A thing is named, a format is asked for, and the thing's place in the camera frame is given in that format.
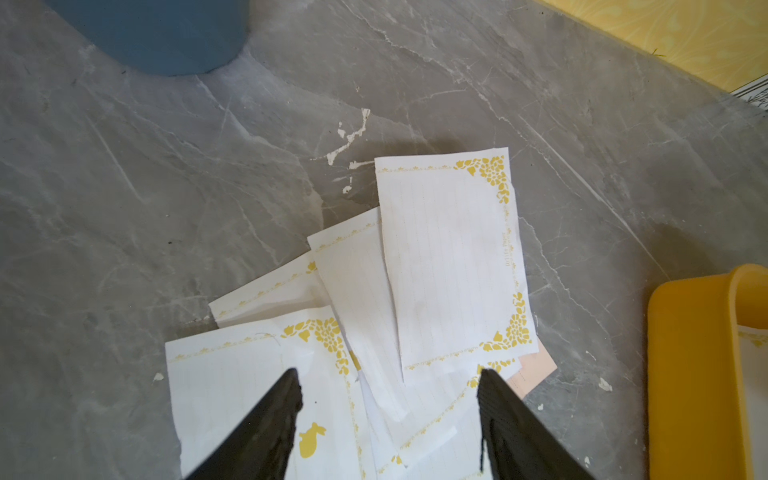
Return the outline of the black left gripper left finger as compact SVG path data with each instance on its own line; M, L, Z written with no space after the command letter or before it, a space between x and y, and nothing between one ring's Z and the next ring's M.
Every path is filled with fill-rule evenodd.
M302 407L298 371L290 368L188 477L197 480L283 479Z

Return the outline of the yellow plastic storage box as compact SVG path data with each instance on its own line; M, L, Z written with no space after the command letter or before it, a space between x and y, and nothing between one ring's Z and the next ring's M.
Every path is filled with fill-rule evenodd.
M648 305L649 475L754 479L741 343L767 347L767 270L670 281Z

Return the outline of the stationery paper stack in box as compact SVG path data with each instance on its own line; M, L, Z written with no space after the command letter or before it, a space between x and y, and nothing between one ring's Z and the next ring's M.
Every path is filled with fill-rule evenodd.
M767 478L767 330L739 326L738 336L754 478Z

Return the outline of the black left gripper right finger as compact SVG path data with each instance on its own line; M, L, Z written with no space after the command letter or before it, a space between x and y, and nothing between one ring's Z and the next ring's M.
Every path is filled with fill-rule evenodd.
M481 444L495 479L589 479L591 475L493 369L477 388Z

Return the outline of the white yellow-flowered stationery sheet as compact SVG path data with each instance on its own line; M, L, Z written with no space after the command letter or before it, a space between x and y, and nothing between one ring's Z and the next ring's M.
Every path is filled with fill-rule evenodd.
M376 372L361 364L363 398L371 429L378 479L466 479L480 477L481 456L476 391L480 373L492 369L504 376L520 370L515 359L479 364L403 389L406 415L394 420L379 405L371 387Z

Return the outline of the blue plant pot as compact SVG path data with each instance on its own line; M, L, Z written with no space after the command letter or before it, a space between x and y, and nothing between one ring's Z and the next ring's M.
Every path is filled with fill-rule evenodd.
M243 48L248 0L55 0L47 5L116 61L161 76L197 75Z

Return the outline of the pink stationery sheet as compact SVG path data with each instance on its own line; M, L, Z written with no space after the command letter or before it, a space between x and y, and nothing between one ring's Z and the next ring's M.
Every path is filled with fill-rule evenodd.
M518 361L521 369L507 383L520 399L524 399L557 370L556 363L542 341L539 341L538 352L524 355Z

